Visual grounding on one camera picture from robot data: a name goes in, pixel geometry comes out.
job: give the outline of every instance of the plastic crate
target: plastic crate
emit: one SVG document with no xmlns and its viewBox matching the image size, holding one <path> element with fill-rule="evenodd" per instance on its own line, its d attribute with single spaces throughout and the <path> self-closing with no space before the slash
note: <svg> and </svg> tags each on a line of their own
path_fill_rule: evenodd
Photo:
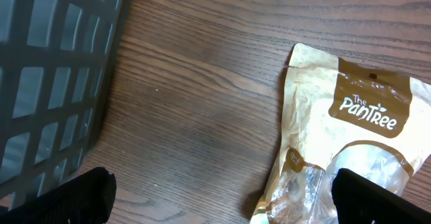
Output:
<svg viewBox="0 0 431 224">
<path fill-rule="evenodd" d="M 0 0 L 0 199 L 11 199 L 9 210 L 64 182 L 95 141 L 122 3 Z"/>
</svg>

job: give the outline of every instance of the clear plastic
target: clear plastic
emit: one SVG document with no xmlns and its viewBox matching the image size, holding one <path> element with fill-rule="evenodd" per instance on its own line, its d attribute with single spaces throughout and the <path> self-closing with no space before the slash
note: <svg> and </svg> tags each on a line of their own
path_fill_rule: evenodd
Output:
<svg viewBox="0 0 431 224">
<path fill-rule="evenodd" d="M 389 152 L 373 145 L 351 146 L 332 160 L 326 172 L 304 167 L 296 173 L 286 168 L 273 192 L 268 217 L 277 224 L 338 223 L 331 186 L 343 167 L 397 195 L 401 195 L 409 180 L 407 172 Z"/>
</svg>

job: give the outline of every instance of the white and brown package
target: white and brown package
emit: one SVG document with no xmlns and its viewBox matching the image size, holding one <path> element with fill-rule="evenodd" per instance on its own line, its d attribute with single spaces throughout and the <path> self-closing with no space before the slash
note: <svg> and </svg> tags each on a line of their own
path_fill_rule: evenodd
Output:
<svg viewBox="0 0 431 224">
<path fill-rule="evenodd" d="M 401 195 L 431 154 L 430 121 L 431 85 L 295 45 L 281 147 L 251 224 L 338 223 L 342 167 Z"/>
</svg>

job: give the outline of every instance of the brown label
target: brown label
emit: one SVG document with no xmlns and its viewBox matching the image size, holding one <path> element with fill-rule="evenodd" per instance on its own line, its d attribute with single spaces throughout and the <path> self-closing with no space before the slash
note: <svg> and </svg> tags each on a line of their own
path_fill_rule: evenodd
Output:
<svg viewBox="0 0 431 224">
<path fill-rule="evenodd" d="M 301 172 L 302 168 L 305 165 L 304 159 L 302 158 L 301 154 L 299 154 L 298 150 L 294 148 L 289 148 L 286 155 L 286 161 L 288 163 L 288 166 L 296 173 Z"/>
<path fill-rule="evenodd" d="M 339 59 L 337 86 L 329 115 L 394 138 L 409 118 L 411 99 L 408 76 L 365 69 Z"/>
</svg>

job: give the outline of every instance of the wood grain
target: wood grain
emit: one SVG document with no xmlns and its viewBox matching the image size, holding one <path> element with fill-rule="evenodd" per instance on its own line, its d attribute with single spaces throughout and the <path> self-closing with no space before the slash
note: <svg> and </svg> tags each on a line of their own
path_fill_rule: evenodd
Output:
<svg viewBox="0 0 431 224">
<path fill-rule="evenodd" d="M 132 0 L 94 151 L 111 223 L 248 223 L 302 42 L 431 83 L 431 0 Z M 403 196 L 431 211 L 431 159 Z"/>
</svg>

